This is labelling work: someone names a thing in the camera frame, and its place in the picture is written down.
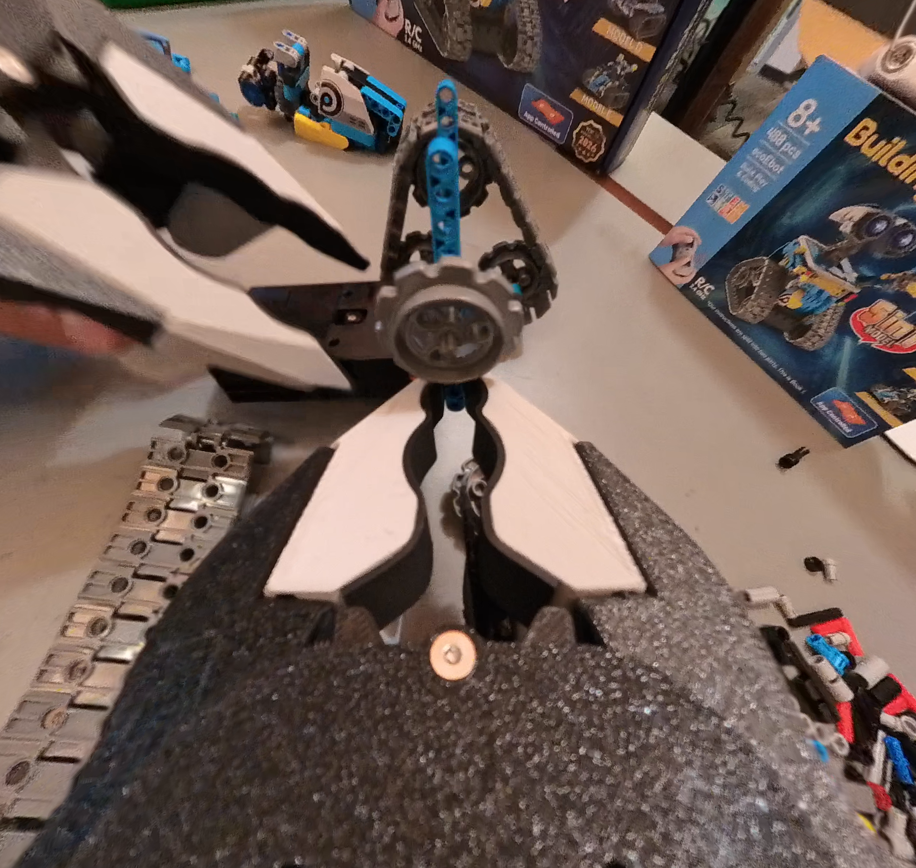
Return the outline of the brown wooden bar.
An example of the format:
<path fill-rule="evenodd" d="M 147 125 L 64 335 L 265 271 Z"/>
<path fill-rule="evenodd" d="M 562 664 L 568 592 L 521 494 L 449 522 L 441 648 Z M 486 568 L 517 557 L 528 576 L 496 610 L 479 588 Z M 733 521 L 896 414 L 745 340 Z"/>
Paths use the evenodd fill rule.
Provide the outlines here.
<path fill-rule="evenodd" d="M 630 212 L 648 223 L 654 230 L 666 235 L 672 228 L 670 221 L 608 175 L 601 175 L 596 182 Z"/>

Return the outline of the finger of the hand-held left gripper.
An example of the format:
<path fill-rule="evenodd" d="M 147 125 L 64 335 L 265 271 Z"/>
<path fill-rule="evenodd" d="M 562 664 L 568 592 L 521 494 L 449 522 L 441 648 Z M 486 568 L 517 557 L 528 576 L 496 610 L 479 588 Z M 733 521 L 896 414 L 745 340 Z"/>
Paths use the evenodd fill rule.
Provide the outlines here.
<path fill-rule="evenodd" d="M 171 79 L 107 42 L 97 61 L 111 87 L 106 106 L 123 152 L 149 156 L 183 182 L 209 187 L 254 220 L 286 230 L 359 271 L 369 261 L 336 220 L 237 122 L 189 80 Z"/>
<path fill-rule="evenodd" d="M 351 391 L 307 331 L 185 263 L 78 175 L 1 175 L 2 299 L 68 309 L 127 336 L 151 370 L 224 370 L 297 391 Z"/>

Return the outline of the grey toy track belt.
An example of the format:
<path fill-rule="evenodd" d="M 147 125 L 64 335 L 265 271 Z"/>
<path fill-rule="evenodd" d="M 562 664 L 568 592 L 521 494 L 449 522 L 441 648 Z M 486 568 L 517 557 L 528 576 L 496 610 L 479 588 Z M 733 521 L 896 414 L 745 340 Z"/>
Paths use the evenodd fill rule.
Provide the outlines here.
<path fill-rule="evenodd" d="M 226 536 L 271 458 L 267 430 L 171 416 L 117 528 L 1 733 L 2 866 L 13 865 L 92 756 L 147 633 Z"/>

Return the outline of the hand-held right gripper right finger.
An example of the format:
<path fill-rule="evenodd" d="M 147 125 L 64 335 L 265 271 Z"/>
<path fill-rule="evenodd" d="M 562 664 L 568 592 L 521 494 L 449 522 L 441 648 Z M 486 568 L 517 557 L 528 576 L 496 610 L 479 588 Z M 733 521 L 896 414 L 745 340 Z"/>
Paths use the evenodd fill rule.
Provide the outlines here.
<path fill-rule="evenodd" d="M 504 381 L 468 388 L 480 498 L 478 577 L 502 609 L 643 594 L 647 579 L 576 437 Z"/>

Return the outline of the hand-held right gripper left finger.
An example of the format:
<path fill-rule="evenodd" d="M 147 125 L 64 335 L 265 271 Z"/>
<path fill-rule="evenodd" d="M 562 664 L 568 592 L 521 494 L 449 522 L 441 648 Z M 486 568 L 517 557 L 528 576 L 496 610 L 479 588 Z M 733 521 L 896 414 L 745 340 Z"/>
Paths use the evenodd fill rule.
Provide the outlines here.
<path fill-rule="evenodd" d="M 432 571 L 421 485 L 436 461 L 435 427 L 436 389 L 413 381 L 341 436 L 265 596 L 415 603 Z"/>

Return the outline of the pile of red black bricks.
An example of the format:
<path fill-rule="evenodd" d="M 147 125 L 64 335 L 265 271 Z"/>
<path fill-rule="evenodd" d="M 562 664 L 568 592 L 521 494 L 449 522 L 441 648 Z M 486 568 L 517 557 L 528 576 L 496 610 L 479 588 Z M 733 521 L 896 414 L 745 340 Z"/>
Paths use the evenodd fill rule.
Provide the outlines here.
<path fill-rule="evenodd" d="M 814 756 L 835 774 L 854 814 L 895 866 L 914 866 L 915 700 L 880 656 L 869 655 L 838 608 L 799 613 L 772 586 L 739 591 L 770 612 L 761 636 L 781 672 Z"/>

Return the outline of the black motor battery block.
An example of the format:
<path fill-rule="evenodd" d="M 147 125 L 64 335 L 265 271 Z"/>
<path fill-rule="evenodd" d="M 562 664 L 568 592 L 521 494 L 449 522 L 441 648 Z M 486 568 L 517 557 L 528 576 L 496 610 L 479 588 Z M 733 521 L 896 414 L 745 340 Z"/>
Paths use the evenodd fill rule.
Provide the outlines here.
<path fill-rule="evenodd" d="M 497 187 L 520 236 L 479 256 L 462 220 Z M 314 336 L 353 393 L 384 399 L 409 378 L 456 389 L 520 349 L 524 324 L 558 291 L 547 245 L 489 120 L 443 79 L 395 154 L 377 282 L 254 290 L 278 320 Z"/>

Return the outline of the white round device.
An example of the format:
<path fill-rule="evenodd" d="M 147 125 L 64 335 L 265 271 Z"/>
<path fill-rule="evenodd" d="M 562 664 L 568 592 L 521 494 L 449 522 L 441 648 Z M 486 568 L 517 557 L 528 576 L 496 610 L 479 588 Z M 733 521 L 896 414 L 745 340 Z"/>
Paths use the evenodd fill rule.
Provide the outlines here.
<path fill-rule="evenodd" d="M 871 54 L 858 68 L 865 81 L 900 100 L 915 99 L 915 35 L 891 41 Z"/>

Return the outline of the blue robot kit box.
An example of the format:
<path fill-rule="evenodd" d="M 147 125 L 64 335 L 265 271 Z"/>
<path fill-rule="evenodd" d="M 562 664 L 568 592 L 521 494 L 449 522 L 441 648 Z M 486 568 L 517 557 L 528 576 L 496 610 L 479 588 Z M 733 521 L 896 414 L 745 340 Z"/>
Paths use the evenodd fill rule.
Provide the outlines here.
<path fill-rule="evenodd" d="M 848 446 L 914 424 L 914 111 L 818 57 L 650 253 Z"/>
<path fill-rule="evenodd" d="M 713 0 L 350 0 L 586 170 L 624 162 Z"/>

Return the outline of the small blue white toy robot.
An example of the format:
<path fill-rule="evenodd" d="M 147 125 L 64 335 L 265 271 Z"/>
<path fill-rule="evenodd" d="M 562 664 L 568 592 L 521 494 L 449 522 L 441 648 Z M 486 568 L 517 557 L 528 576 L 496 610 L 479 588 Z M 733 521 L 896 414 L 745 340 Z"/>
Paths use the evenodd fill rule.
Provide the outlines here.
<path fill-rule="evenodd" d="M 336 53 L 312 84 L 311 63 L 307 40 L 284 30 L 242 67 L 240 92 L 251 106 L 279 112 L 306 141 L 338 151 L 394 152 L 406 99 Z"/>

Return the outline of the person's left hand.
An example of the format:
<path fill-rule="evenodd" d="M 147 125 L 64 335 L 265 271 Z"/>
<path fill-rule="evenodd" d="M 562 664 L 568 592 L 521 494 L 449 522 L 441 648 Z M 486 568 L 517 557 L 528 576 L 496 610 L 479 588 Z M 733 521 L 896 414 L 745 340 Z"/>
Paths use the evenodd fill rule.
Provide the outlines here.
<path fill-rule="evenodd" d="M 135 345 L 83 314 L 41 303 L 1 302 L 1 334 L 87 356 L 116 355 Z"/>

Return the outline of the black toy sprocket wheel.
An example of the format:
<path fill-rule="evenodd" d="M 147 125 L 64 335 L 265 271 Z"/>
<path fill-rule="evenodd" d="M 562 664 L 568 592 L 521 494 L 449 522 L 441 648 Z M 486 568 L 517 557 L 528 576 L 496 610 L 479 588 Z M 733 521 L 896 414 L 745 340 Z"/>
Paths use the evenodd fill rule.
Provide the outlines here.
<path fill-rule="evenodd" d="M 466 460 L 451 481 L 455 515 L 465 523 L 479 524 L 487 487 L 487 475 L 481 465 L 473 458 Z"/>

